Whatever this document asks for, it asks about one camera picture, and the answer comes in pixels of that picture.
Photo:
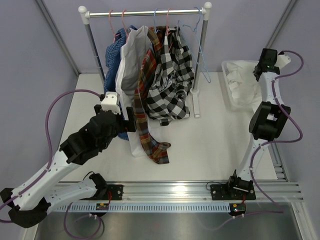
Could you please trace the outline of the black white checked shirt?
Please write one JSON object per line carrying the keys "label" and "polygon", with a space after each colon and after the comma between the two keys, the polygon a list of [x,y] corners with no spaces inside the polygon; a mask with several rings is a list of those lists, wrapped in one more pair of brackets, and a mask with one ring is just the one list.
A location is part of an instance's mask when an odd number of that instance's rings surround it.
{"label": "black white checked shirt", "polygon": [[195,79],[193,59],[182,31],[176,28],[175,54],[171,56],[166,46],[161,47],[155,77],[147,96],[148,116],[158,120],[161,126],[190,117],[186,100]]}

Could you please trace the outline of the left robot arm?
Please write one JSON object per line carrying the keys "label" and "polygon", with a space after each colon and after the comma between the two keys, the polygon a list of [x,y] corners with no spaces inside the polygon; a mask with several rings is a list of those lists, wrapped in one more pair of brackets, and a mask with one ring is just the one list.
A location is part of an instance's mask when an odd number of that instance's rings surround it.
{"label": "left robot arm", "polygon": [[95,116],[60,145],[50,163],[20,187],[4,188],[0,192],[2,201],[10,207],[9,223],[31,228],[63,205],[83,199],[105,200],[110,196],[112,190],[99,173],[59,190],[53,189],[66,175],[107,149],[119,133],[134,133],[137,129],[132,107],[126,108],[127,120],[111,110],[103,110],[99,104],[94,110]]}

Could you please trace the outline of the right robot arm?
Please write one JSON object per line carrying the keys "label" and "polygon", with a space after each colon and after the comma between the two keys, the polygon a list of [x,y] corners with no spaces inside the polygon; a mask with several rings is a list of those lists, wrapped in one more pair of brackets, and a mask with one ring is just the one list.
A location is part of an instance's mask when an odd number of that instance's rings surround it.
{"label": "right robot arm", "polygon": [[278,52],[275,49],[264,48],[253,75],[260,85],[262,101],[254,112],[248,131],[250,140],[239,167],[234,170],[223,192],[230,200],[255,200],[254,174],[267,144],[276,140],[291,113],[280,97],[280,68],[276,66]]}

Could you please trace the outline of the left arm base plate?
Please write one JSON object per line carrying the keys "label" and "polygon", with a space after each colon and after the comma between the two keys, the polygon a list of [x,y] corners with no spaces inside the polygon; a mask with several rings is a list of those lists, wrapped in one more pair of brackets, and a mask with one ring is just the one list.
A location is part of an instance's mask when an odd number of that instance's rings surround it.
{"label": "left arm base plate", "polygon": [[121,201],[123,190],[122,184],[107,184],[106,189],[97,191],[89,200]]}

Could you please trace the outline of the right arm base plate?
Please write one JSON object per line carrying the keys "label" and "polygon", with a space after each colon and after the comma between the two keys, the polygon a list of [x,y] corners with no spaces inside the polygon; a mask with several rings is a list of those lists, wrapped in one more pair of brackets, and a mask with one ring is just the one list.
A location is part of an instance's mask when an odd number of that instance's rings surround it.
{"label": "right arm base plate", "polygon": [[256,193],[253,187],[251,187],[248,191],[228,187],[227,184],[210,184],[209,185],[211,198],[214,201],[231,201],[231,200],[256,200]]}

